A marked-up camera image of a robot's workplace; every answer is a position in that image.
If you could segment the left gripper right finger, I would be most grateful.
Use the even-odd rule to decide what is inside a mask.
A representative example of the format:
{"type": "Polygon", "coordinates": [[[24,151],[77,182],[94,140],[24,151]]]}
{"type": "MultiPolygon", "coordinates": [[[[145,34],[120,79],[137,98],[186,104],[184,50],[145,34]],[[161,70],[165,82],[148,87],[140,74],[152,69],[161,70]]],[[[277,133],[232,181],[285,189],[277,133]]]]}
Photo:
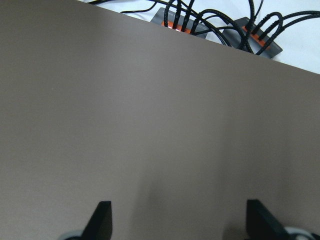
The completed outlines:
{"type": "Polygon", "coordinates": [[[246,202],[245,229],[250,240],[290,240],[285,227],[258,199],[246,202]]]}

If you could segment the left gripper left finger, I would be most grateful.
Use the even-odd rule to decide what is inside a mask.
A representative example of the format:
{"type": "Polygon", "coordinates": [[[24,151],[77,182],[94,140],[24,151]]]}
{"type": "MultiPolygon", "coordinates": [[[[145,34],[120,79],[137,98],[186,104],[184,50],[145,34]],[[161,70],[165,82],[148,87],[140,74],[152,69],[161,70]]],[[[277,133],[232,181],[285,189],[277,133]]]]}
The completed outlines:
{"type": "Polygon", "coordinates": [[[85,226],[81,240],[110,240],[113,233],[112,202],[100,201],[85,226]]]}

